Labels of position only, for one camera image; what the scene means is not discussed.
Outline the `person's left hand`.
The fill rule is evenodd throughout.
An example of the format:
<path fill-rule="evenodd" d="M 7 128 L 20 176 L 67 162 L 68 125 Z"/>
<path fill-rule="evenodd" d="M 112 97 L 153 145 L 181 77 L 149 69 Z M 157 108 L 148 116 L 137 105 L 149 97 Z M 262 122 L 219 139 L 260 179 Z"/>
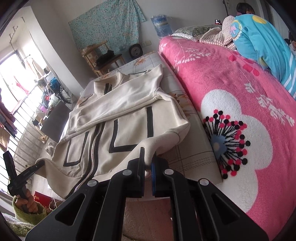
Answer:
<path fill-rule="evenodd" d="M 26 198 L 22 198 L 20 196 L 17 196 L 15 201 L 16 207 L 20 209 L 21 211 L 24 211 L 23 207 L 25 206 L 27 211 L 26 213 L 37 213 L 38 207 L 37 203 L 34 200 L 33 195 L 31 194 L 30 190 L 26 190 Z"/>

